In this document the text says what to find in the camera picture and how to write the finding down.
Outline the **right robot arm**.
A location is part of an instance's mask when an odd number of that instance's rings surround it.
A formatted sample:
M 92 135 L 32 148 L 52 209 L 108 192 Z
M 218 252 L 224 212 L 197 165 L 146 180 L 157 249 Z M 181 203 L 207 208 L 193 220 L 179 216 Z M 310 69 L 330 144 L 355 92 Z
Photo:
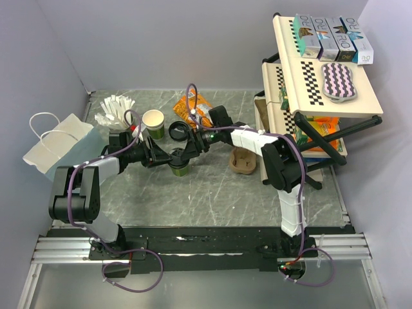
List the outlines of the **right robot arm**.
M 281 249 L 287 256 L 296 256 L 304 247 L 300 235 L 306 227 L 303 214 L 303 184 L 306 164 L 291 135 L 266 133 L 248 125 L 232 123 L 223 106 L 211 110 L 214 127 L 198 125 L 191 128 L 185 122 L 175 122 L 169 134 L 178 131 L 175 140 L 187 142 L 182 160 L 190 160 L 209 150 L 210 145 L 223 142 L 244 148 L 263 159 L 267 180 L 278 191 L 281 204 L 281 229 L 288 236 L 281 240 Z

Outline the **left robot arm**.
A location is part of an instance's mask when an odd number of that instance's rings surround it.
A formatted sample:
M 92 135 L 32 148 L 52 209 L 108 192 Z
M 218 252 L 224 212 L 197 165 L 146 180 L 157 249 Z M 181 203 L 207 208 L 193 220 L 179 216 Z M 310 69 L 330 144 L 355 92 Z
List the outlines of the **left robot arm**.
M 104 146 L 98 158 L 56 169 L 49 215 L 88 233 L 98 249 L 104 249 L 111 258 L 121 258 L 127 251 L 126 236 L 119 224 L 100 211 L 100 184 L 123 173 L 129 164 L 140 162 L 150 168 L 171 160 L 171 155 L 150 136 L 141 141 L 130 130 L 111 131 L 108 145 Z

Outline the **green paper coffee cup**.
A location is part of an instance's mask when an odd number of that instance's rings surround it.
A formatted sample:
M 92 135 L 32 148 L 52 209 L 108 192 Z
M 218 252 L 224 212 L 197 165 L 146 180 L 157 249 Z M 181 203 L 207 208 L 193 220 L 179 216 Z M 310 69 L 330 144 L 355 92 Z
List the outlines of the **green paper coffee cup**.
M 169 153 L 171 160 L 168 162 L 168 165 L 172 173 L 177 177 L 185 176 L 189 171 L 189 159 L 182 158 L 183 151 L 184 149 L 176 147 Z

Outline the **black cup lid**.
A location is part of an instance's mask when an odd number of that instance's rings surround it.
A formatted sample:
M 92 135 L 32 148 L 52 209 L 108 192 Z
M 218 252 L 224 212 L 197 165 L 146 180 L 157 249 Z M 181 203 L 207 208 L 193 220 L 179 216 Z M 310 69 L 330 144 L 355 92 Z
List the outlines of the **black cup lid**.
M 179 147 L 174 148 L 170 152 L 171 160 L 168 162 L 169 166 L 175 169 L 187 166 L 187 164 L 189 163 L 189 160 L 184 160 L 182 158 L 183 152 L 184 152 L 184 149 L 182 148 L 179 148 Z

